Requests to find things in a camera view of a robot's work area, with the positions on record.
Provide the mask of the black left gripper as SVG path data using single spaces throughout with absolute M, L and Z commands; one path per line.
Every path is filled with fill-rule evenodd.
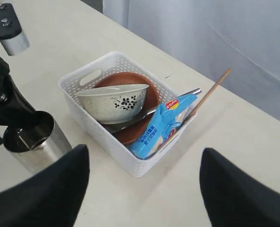
M 9 75 L 9 65 L 0 57 L 0 126 L 31 129 L 39 125 L 42 118 L 43 114 L 20 93 Z

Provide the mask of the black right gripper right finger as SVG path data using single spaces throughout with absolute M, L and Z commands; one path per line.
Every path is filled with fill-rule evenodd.
M 213 148 L 202 153 L 199 181 L 213 227 L 280 227 L 280 193 Z

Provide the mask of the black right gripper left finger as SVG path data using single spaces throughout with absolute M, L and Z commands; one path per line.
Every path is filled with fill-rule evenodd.
M 0 192 L 0 227 L 72 227 L 89 182 L 89 153 L 78 145 L 31 178 Z

